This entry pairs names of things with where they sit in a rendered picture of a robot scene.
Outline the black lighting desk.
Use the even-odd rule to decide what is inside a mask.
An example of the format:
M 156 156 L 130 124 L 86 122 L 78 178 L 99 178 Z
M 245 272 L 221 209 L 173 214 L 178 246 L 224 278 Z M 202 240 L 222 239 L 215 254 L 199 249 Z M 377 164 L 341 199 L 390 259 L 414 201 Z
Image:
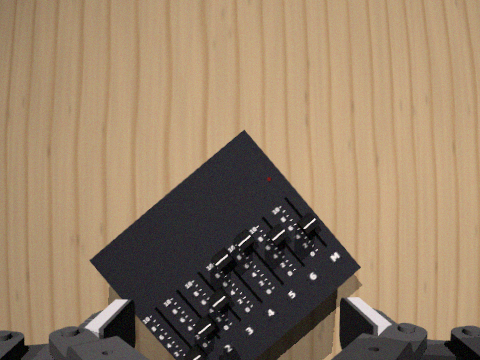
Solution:
M 255 360 L 361 268 L 245 130 L 89 261 L 175 360 Z

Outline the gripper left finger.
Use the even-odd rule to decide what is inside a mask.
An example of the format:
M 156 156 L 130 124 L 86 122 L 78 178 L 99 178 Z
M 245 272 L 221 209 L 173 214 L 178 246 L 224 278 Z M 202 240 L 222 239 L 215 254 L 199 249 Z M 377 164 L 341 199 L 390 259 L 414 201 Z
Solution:
M 134 300 L 116 299 L 78 327 L 53 331 L 47 344 L 25 345 L 23 333 L 0 331 L 0 360 L 149 360 L 135 342 Z

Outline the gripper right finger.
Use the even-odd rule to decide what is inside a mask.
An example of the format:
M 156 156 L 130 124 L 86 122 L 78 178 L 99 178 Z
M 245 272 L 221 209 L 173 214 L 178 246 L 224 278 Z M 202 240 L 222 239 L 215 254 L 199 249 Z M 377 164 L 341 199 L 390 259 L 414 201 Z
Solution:
M 397 324 L 359 297 L 341 298 L 339 339 L 342 351 L 331 360 L 480 360 L 479 327 L 455 327 L 451 341 L 430 340 L 426 329 Z

